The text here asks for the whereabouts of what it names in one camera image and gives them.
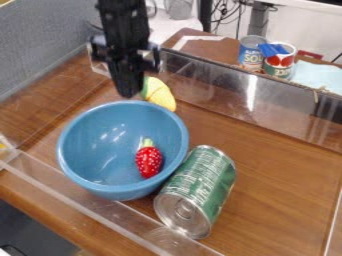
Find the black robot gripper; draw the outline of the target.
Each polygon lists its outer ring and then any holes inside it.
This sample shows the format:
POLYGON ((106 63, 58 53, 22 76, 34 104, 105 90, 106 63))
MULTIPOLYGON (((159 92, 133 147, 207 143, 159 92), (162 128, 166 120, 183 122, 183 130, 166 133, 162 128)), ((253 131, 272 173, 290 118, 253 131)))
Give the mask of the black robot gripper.
POLYGON ((161 67, 159 47, 150 42, 145 0, 97 0, 106 40, 107 62, 117 90, 123 97, 143 89, 145 72, 161 67), (131 71, 130 88, 125 70, 131 71))

